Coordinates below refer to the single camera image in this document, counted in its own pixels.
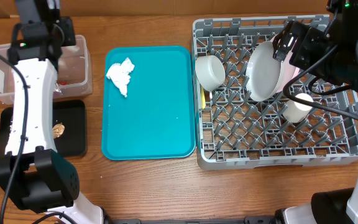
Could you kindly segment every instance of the white napkin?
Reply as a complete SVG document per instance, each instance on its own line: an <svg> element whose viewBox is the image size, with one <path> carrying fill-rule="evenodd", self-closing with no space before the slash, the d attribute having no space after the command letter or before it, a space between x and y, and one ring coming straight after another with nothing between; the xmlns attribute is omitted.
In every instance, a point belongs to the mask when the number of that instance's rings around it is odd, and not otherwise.
<svg viewBox="0 0 358 224"><path fill-rule="evenodd" d="M131 77L129 74L133 71L135 65L132 64L129 58L126 58L125 61L120 63L113 64L107 71L106 77L110 79L114 85L119 89L121 94L127 97L127 85Z"/></svg>

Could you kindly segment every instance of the wooden table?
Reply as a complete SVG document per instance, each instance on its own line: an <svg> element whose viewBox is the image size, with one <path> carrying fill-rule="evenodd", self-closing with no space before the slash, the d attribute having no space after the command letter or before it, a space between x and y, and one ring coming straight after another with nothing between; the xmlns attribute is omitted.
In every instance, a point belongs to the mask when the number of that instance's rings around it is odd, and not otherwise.
<svg viewBox="0 0 358 224"><path fill-rule="evenodd" d="M207 16L73 18L75 32L86 38L93 69L93 93L81 98L88 116L88 152L69 158L80 176L81 191L112 218L163 220L272 215L276 209L309 202L315 192L354 187L358 162L204 171L197 165L196 152L186 159L152 161L113 162L103 156L106 54L115 47L145 45L182 45L190 50L191 25L202 17ZM9 43L16 22L0 19L0 44ZM0 114L5 107L0 102ZM0 206L3 193L0 189ZM9 201L5 217L6 223L30 223L40 215L20 211Z"/></svg>

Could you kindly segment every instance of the transparent container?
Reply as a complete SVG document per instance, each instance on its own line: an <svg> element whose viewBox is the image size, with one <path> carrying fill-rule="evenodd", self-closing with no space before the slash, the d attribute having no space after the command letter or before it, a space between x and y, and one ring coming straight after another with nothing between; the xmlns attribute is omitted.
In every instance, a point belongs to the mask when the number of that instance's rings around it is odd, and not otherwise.
<svg viewBox="0 0 358 224"><path fill-rule="evenodd" d="M53 98L82 96L92 93L91 57L86 47L85 38L76 35L76 45L62 47L63 54L59 60L58 89ZM7 58L10 44L0 45L0 54ZM0 101L11 105L14 102L14 82L12 68L0 60Z"/></svg>

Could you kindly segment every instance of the dish rack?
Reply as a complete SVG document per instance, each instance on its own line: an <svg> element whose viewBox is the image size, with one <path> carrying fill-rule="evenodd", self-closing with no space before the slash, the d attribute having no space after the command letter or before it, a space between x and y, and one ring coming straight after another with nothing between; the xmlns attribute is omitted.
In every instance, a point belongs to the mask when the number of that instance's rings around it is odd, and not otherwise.
<svg viewBox="0 0 358 224"><path fill-rule="evenodd" d="M246 89L249 57L259 43L270 40L288 21L297 20L324 30L328 15L198 19L193 23L192 60L215 55L223 63L223 85L206 94L201 108L201 86L193 76L196 108L198 165L202 169L251 169L258 166L326 166L358 160L358 121L313 108L300 123L283 116L288 98L283 93L256 102ZM319 96L307 87L307 75L291 88L291 94L307 93L322 104L358 114L354 91ZM323 81L318 91L335 88Z"/></svg>

